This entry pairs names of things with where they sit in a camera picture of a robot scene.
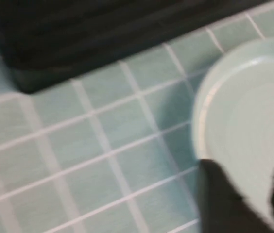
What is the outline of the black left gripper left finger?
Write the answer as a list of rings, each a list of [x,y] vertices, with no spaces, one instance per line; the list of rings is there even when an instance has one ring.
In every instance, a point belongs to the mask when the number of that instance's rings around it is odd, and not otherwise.
[[[199,161],[197,201],[204,233],[274,233],[274,167],[256,186],[237,183],[216,161]]]

